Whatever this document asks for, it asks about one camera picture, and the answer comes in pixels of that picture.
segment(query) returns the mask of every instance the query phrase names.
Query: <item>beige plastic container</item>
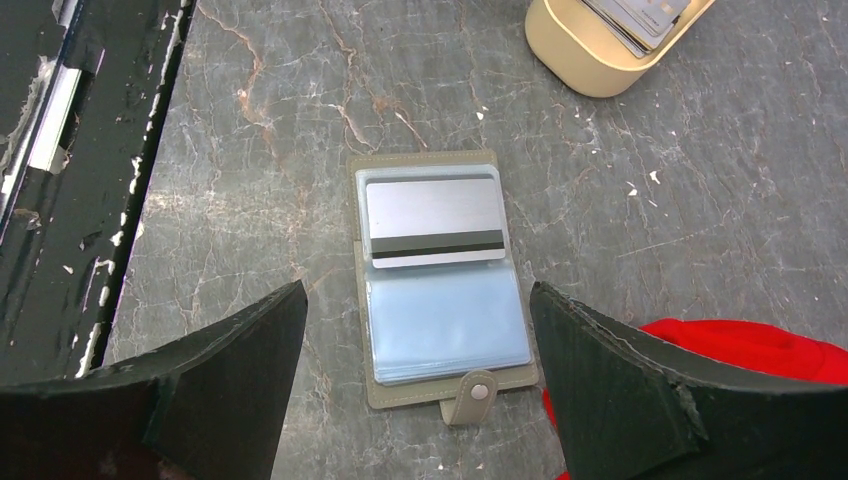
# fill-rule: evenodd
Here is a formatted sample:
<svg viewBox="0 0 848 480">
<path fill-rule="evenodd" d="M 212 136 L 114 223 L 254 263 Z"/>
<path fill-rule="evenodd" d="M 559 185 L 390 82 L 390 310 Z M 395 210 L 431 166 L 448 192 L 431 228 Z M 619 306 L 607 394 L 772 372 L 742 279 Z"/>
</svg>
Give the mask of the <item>beige plastic container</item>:
<svg viewBox="0 0 848 480">
<path fill-rule="evenodd" d="M 692 0 L 665 42 L 636 58 L 580 0 L 534 0 L 524 29 L 527 42 L 566 85 L 590 97 L 627 90 L 683 36 L 715 0 Z"/>
</svg>

